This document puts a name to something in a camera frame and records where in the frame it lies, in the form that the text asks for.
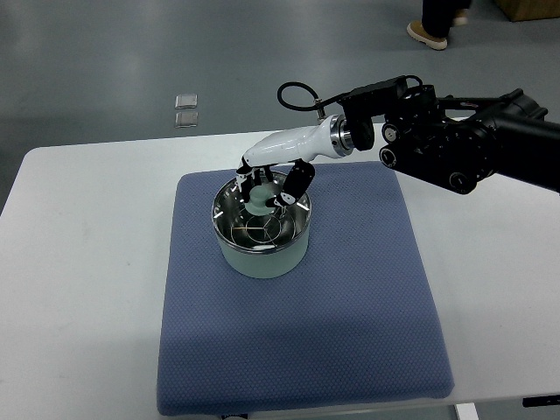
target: metal bowl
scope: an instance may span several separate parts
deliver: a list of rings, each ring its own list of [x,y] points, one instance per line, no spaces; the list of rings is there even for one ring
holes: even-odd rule
[[[261,177],[271,195],[282,191],[286,175],[272,172],[273,181]],[[216,194],[212,207],[214,231],[222,254],[240,273],[272,278],[292,270],[307,250],[312,204],[307,194],[296,203],[255,216],[247,211],[235,179]]]

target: blue padded mat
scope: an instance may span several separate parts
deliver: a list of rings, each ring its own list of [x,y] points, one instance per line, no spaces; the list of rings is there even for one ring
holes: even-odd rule
[[[231,269],[214,195],[234,171],[178,183],[157,375],[161,414],[231,414],[419,397],[453,388],[396,175],[317,164],[309,248],[270,280]]]

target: person's foot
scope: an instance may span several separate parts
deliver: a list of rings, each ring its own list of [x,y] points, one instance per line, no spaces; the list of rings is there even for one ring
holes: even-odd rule
[[[422,26],[422,22],[419,20],[414,20],[409,23],[406,27],[406,32],[414,38],[416,41],[420,41],[425,43],[429,48],[434,50],[444,50],[447,47],[447,39],[446,38],[436,38],[432,37],[424,27]]]
[[[459,9],[455,12],[453,26],[463,26],[469,23],[469,19],[466,18],[467,11],[468,9]]]

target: gray floor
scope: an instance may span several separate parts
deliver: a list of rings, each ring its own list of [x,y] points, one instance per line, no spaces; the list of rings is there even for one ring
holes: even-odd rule
[[[290,80],[323,97],[400,74],[421,76],[440,96],[523,88],[560,122],[560,19],[513,24],[492,0],[475,0],[470,24],[435,52],[405,32],[420,13],[420,0],[3,1],[0,210],[36,147],[314,124],[277,103]],[[199,126],[174,129],[175,95],[190,92]],[[478,408],[483,420],[560,415],[521,400]],[[449,408],[360,416],[454,418]]]

